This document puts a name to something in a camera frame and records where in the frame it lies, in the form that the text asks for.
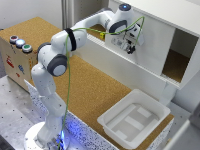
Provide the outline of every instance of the white robotic arm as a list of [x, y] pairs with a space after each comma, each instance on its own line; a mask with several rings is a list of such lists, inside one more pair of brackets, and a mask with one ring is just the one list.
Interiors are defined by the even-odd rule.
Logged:
[[[52, 76], [61, 76], [67, 69], [66, 37], [69, 34], [67, 50], [73, 51], [85, 45], [87, 32], [85, 29], [96, 24], [101, 24], [109, 33], [119, 32], [133, 21], [133, 10], [128, 4], [121, 4], [114, 14], [111, 9], [102, 9], [99, 12], [76, 23], [71, 29], [63, 30], [51, 39], [51, 43], [44, 43], [38, 48], [38, 64], [32, 68], [32, 78], [40, 94], [40, 99], [48, 109], [45, 124], [35, 137], [37, 145], [41, 149], [49, 150], [49, 143], [56, 139], [62, 129], [62, 116], [65, 114], [66, 104], [56, 94], [56, 86]], [[139, 34], [140, 27], [135, 24], [128, 32], [135, 38]], [[142, 33], [138, 44], [142, 45], [144, 38]]]

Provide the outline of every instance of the yellow object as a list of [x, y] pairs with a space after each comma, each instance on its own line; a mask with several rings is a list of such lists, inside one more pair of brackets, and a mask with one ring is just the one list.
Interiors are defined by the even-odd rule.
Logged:
[[104, 40], [105, 39], [105, 33], [100, 33], [100, 38]]

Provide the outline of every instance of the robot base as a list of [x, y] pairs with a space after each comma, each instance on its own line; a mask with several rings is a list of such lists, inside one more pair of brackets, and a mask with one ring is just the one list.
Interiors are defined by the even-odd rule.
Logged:
[[[38, 132], [40, 131], [43, 125], [44, 125], [44, 122], [35, 124], [26, 132], [25, 138], [24, 138], [24, 150], [49, 150], [48, 148], [47, 149], [40, 148], [35, 143], [35, 140], [34, 140], [34, 138], [36, 137], [36, 135], [38, 134]], [[70, 143], [70, 139], [65, 137], [64, 142], [65, 142], [65, 146], [68, 147]]]

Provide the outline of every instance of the black strap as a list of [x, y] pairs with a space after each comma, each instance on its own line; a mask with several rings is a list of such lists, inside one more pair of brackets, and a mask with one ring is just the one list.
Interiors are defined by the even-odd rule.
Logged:
[[69, 38], [71, 40], [71, 44], [72, 44], [72, 51], [76, 50], [76, 39], [74, 37], [74, 33], [73, 30], [70, 28], [65, 29], [65, 31], [68, 33]]

